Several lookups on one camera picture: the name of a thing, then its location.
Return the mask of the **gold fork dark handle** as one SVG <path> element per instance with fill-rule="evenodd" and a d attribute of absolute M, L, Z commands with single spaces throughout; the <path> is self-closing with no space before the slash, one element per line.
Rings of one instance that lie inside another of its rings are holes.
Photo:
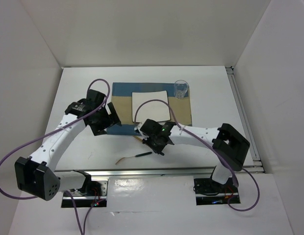
<path fill-rule="evenodd" d="M 131 156 L 131 157 L 122 157 L 120 158 L 116 163 L 115 165 L 118 165 L 121 161 L 123 160 L 127 160 L 127 159 L 131 159 L 131 158 L 139 158 L 139 157 L 144 157 L 144 156 L 148 156 L 148 155 L 151 155 L 152 152 L 145 152 L 145 153 L 141 153 L 141 154 L 137 154 L 137 155 L 134 155 L 134 156 Z"/>

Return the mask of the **gold knife dark handle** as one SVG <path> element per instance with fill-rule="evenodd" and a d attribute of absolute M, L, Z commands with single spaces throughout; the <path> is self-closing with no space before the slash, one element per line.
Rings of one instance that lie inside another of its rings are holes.
<path fill-rule="evenodd" d="M 144 143 L 143 140 L 141 138 L 139 138 L 138 136 L 133 136 L 137 141 L 139 141 L 140 143 Z"/>

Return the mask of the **white square plate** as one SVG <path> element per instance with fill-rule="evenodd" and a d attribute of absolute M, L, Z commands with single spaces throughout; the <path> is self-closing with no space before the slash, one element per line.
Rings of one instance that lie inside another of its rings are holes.
<path fill-rule="evenodd" d="M 132 93 L 132 121 L 138 107 L 149 100 L 159 99 L 168 103 L 167 91 Z M 137 113 L 136 122 L 144 122 L 146 119 L 152 119 L 157 122 L 170 120 L 170 111 L 167 105 L 159 101 L 153 101 L 145 104 Z"/>

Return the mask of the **blue tan cloth placemat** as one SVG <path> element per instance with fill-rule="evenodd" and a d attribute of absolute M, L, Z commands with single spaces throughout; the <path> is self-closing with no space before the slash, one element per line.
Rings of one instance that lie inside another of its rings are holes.
<path fill-rule="evenodd" d="M 107 129 L 109 135 L 138 135 L 134 131 L 138 107 L 132 121 L 132 93 L 167 91 L 168 104 L 174 111 L 177 121 L 183 125 L 192 125 L 192 114 L 189 93 L 183 99 L 174 96 L 173 83 L 126 83 L 114 82 L 112 85 L 111 102 L 121 120 L 122 126 L 114 125 Z"/>

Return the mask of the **clear plastic cup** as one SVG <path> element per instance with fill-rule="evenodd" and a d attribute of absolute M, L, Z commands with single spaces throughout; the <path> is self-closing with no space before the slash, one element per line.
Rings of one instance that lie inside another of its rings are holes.
<path fill-rule="evenodd" d="M 183 99 L 189 90 L 189 84 L 185 80 L 177 80 L 174 83 L 174 96 Z"/>

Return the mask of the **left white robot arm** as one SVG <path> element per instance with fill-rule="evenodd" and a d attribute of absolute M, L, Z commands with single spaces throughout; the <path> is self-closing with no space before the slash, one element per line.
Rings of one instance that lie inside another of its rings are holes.
<path fill-rule="evenodd" d="M 99 136 L 105 135 L 107 128 L 121 125 L 113 103 L 106 100 L 105 94 L 90 89 L 86 98 L 67 107 L 56 132 L 28 158 L 16 160 L 18 189 L 49 201 L 59 191 L 75 190 L 80 195 L 88 195 L 100 187 L 99 183 L 92 181 L 90 174 L 82 170 L 56 175 L 55 169 L 67 148 L 86 127 L 91 128 L 94 136 Z"/>

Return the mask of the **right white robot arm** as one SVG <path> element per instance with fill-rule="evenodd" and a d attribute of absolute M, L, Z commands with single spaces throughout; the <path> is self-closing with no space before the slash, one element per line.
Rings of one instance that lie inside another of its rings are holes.
<path fill-rule="evenodd" d="M 209 149 L 220 162 L 209 180 L 211 190 L 220 192 L 229 178 L 235 187 L 239 187 L 235 173 L 243 168 L 250 142 L 232 125 L 223 123 L 221 127 L 200 128 L 171 121 L 162 125 L 147 119 L 134 130 L 143 137 L 143 144 L 159 155 L 164 154 L 163 149 L 167 145 L 184 144 Z"/>

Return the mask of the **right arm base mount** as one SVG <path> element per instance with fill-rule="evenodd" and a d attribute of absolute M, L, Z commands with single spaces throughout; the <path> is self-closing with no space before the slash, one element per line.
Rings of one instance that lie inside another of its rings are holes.
<path fill-rule="evenodd" d="M 224 185 L 221 185 L 211 178 L 194 179 L 193 191 L 196 195 L 196 205 L 222 205 L 240 204 L 238 189 L 233 185 L 232 178 L 229 178 Z"/>

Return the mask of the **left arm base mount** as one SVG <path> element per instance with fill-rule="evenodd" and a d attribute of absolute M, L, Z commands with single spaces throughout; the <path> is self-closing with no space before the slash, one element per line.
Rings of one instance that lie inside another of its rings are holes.
<path fill-rule="evenodd" d="M 70 189 L 77 208 L 105 208 L 107 206 L 107 178 L 93 178 L 86 189 Z"/>

